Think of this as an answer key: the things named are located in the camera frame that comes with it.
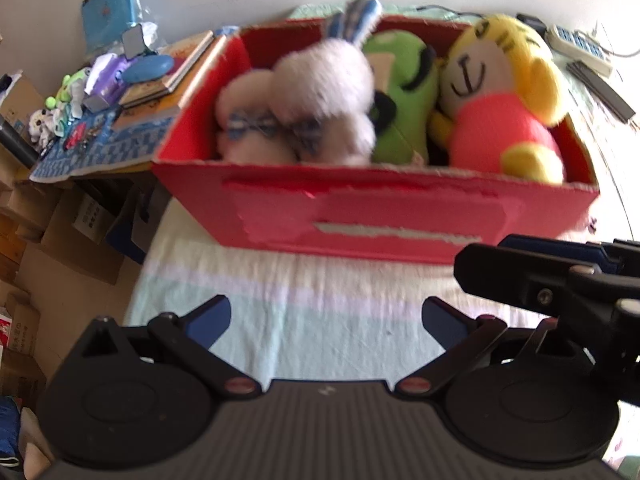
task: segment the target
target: floor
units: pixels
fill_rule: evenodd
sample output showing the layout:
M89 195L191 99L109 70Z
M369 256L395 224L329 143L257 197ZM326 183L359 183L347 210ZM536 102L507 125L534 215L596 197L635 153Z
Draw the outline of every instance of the floor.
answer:
M40 311L34 357L47 379L94 317L107 314L122 322L140 269L125 258L118 281L109 285L27 247L15 283L30 291L31 304Z

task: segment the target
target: bow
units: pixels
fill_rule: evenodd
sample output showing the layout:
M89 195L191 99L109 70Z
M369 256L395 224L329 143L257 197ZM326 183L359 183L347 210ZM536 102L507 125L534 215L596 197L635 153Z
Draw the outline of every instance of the bow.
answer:
M294 124L291 129L300 141L300 145L311 155L318 153L320 140L322 139L322 127L317 119L309 119L308 121L300 121Z
M249 115L247 112L239 110L229 115L226 130L231 140L239 140L251 130L257 130L271 139L278 132L278 120L271 112Z

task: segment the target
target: white power strip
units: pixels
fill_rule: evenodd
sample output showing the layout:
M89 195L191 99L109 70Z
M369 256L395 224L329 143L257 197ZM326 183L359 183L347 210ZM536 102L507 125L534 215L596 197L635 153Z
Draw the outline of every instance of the white power strip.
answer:
M546 30L546 42L552 49L572 59L581 60L604 77L609 77L613 72L611 60L600 45L577 31L571 32L558 25L552 25Z

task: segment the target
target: plaid bunny ear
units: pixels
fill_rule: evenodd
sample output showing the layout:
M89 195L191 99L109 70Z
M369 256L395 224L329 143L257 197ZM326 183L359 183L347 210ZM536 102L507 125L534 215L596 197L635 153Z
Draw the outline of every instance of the plaid bunny ear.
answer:
M326 19L324 36L362 46L381 17L382 4L378 0L351 0L344 12Z

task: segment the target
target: orange book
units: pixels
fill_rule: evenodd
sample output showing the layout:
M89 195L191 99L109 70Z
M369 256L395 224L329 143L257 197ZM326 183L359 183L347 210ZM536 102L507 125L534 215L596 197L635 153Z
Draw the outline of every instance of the orange book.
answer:
M129 108L173 92L211 41L213 32L208 30L159 48L158 54L174 58L174 67L161 78L130 86L120 99L120 105Z
M134 124L159 121L167 117L175 117L191 100L195 91L200 87L204 76L215 65L219 52L226 41L226 36L220 36L204 51L200 59L187 73L175 91L161 98L152 99L122 111L113 125L113 130L119 132Z

